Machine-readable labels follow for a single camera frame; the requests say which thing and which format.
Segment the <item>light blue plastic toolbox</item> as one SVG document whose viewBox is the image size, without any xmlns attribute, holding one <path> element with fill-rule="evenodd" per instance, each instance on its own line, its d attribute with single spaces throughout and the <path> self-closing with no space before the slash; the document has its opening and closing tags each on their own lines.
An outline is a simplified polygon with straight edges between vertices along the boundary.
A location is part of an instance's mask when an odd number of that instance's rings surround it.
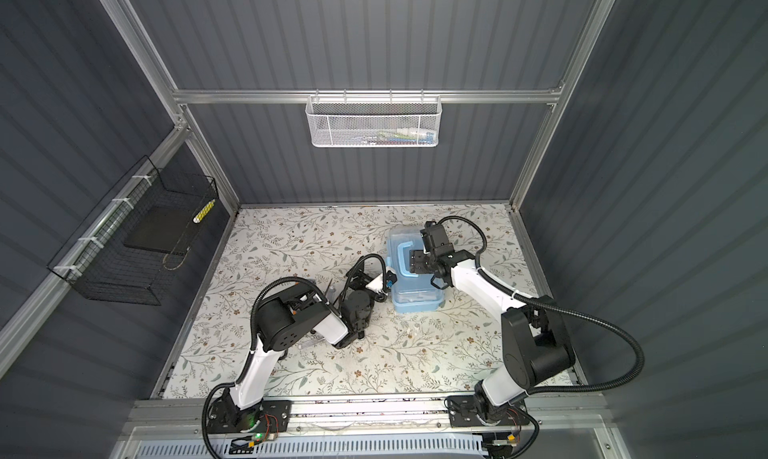
<svg viewBox="0 0 768 459">
<path fill-rule="evenodd" d="M 445 294 L 431 283 L 431 274 L 417 274 L 410 269 L 412 251 L 422 252 L 424 244 L 420 226 L 399 225 L 387 236 L 386 264 L 397 276 L 391 288 L 394 310 L 400 314 L 437 310 L 445 302 Z"/>
</svg>

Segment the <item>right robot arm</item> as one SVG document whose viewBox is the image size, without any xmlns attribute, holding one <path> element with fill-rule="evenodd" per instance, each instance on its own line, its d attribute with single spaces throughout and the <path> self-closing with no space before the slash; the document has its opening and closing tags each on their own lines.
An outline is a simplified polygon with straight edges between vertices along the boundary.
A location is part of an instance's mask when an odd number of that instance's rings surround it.
<svg viewBox="0 0 768 459">
<path fill-rule="evenodd" d="M 495 423 L 508 406 L 574 365 L 563 317 L 530 305 L 530 295 L 488 272 L 478 254 L 455 249 L 442 225 L 426 223 L 421 236 L 423 249 L 410 254 L 410 271 L 469 295 L 499 321 L 502 365 L 475 386 L 473 403 L 463 408 L 485 424 Z"/>
</svg>

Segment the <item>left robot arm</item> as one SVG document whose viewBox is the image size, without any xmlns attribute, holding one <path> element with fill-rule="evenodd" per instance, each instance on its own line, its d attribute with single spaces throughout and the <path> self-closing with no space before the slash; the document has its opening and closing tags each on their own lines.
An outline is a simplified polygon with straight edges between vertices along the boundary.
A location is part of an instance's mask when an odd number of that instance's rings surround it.
<svg viewBox="0 0 768 459">
<path fill-rule="evenodd" d="M 386 270 L 375 278 L 350 277 L 339 305 L 312 280 L 281 278 L 259 294 L 251 312 L 251 343 L 235 381 L 217 386 L 218 398 L 206 398 L 202 426 L 206 433 L 264 432 L 268 413 L 262 405 L 269 378 L 284 353 L 313 333 L 340 349 L 365 337 L 374 305 L 387 299 L 397 282 Z"/>
</svg>

